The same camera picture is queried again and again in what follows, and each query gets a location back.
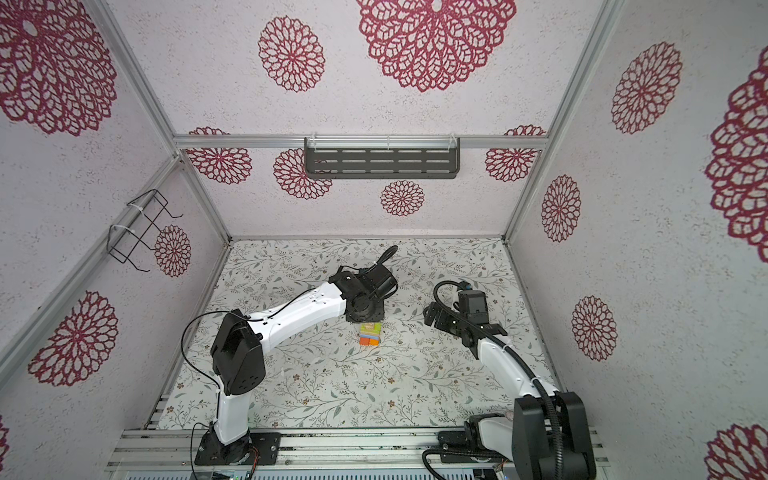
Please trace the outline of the grey slotted wall shelf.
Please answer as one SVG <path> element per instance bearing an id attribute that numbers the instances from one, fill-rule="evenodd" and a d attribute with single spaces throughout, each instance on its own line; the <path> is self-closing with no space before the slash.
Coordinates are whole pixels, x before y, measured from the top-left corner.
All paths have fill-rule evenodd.
<path id="1" fill-rule="evenodd" d="M 304 140 L 304 170 L 313 180 L 450 180 L 461 166 L 456 137 L 435 142 Z"/>

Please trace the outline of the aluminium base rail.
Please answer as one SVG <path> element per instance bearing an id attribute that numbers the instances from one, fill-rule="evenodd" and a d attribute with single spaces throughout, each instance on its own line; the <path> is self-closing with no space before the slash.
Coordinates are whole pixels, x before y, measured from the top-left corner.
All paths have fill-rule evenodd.
<path id="1" fill-rule="evenodd" d="M 434 448 L 469 448 L 463 427 L 445 428 L 331 428 L 254 429 L 253 448 L 233 464 L 198 464 L 205 429 L 126 430 L 105 470 L 124 474 L 176 472 L 191 479 L 218 472 L 242 477 L 255 472 L 282 470 L 420 469 L 422 452 Z"/>

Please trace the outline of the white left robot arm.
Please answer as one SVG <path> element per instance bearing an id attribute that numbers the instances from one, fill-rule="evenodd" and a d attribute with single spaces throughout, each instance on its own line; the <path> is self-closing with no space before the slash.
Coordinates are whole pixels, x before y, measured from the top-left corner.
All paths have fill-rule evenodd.
<path id="1" fill-rule="evenodd" d="M 282 305 L 253 314 L 225 314 L 211 346 L 220 397 L 212 426 L 215 439 L 229 446 L 248 433 L 250 392 L 266 377 L 265 356 L 283 341 L 330 319 L 378 323 L 384 301 L 398 288 L 381 262 L 360 271 L 340 268 L 328 281 Z"/>

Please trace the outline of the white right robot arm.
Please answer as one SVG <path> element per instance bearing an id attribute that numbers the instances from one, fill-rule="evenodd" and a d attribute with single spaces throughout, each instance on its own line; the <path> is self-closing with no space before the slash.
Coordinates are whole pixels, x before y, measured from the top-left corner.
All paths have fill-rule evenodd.
<path id="1" fill-rule="evenodd" d="M 508 341 L 506 330 L 489 317 L 486 295 L 466 282 L 452 282 L 453 305 L 435 293 L 424 309 L 426 325 L 461 340 L 513 397 L 511 414 L 474 415 L 463 432 L 443 431 L 439 445 L 422 453 L 424 467 L 440 475 L 429 459 L 498 462 L 519 479 L 594 479 L 597 465 L 586 407 L 574 392 L 564 392 L 534 370 Z"/>

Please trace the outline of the lime green block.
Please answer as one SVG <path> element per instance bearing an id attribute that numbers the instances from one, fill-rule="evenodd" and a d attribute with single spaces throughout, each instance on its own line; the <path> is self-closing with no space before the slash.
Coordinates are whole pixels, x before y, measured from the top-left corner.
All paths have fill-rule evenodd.
<path id="1" fill-rule="evenodd" d="M 360 335 L 365 338 L 379 338 L 381 328 L 380 323 L 363 323 L 360 325 Z"/>

